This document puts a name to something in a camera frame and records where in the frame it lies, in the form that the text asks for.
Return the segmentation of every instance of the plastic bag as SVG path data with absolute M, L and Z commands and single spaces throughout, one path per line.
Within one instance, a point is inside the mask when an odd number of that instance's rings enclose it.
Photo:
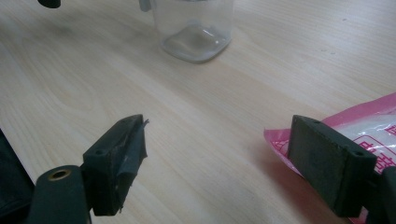
M 377 156 L 375 170 L 379 173 L 386 167 L 396 166 L 396 92 L 377 100 L 355 105 L 323 120 L 361 147 Z M 298 170 L 287 158 L 290 129 L 265 130 L 264 138 L 271 149 L 290 169 Z M 351 218 L 355 224 L 365 223 L 367 211 L 359 218 Z

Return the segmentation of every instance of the black object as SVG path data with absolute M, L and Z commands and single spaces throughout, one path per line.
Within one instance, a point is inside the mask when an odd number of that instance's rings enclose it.
M 43 7 L 57 8 L 61 6 L 61 0 L 38 0 Z
M 143 116 L 117 122 L 84 153 L 81 170 L 96 216 L 114 216 L 121 208 L 147 157 Z
M 364 206 L 367 223 L 396 223 L 396 168 L 374 171 L 376 156 L 326 124 L 293 116 L 289 159 L 339 217 L 357 217 Z
M 82 174 L 67 165 L 47 171 L 37 179 L 28 223 L 91 223 Z
M 35 185 L 0 130 L 0 223 L 16 223 L 29 212 Z
M 116 215 L 147 157 L 147 123 L 142 115 L 121 119 L 84 153 L 81 167 L 47 171 L 37 179 L 34 194 L 32 181 L 1 133 L 0 223 L 20 221 L 29 204 L 29 224 L 91 223 L 91 208 L 97 216 Z

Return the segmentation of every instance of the wooden table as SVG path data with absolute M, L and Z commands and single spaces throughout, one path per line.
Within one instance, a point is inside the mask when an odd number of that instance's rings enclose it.
M 143 114 L 148 158 L 122 213 L 93 223 L 348 223 L 271 151 L 264 129 L 396 91 L 396 2 L 235 0 L 208 63 L 163 52 L 138 1 L 0 3 L 0 127 L 33 180 L 82 163 Z

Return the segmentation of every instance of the pink packaging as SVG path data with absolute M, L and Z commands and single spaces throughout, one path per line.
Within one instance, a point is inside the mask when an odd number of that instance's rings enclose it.
M 375 170 L 396 166 L 396 92 L 377 100 L 355 105 L 323 120 L 355 143 L 377 156 Z M 265 130 L 264 138 L 271 149 L 290 169 L 298 170 L 287 158 L 290 129 Z M 365 223 L 367 211 L 359 218 L 351 218 L 355 224 Z

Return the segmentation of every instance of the clear plastic container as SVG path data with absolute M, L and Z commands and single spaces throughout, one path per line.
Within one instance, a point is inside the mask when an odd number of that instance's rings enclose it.
M 179 59 L 212 59 L 231 41 L 233 0 L 140 0 L 152 9 L 161 47 Z

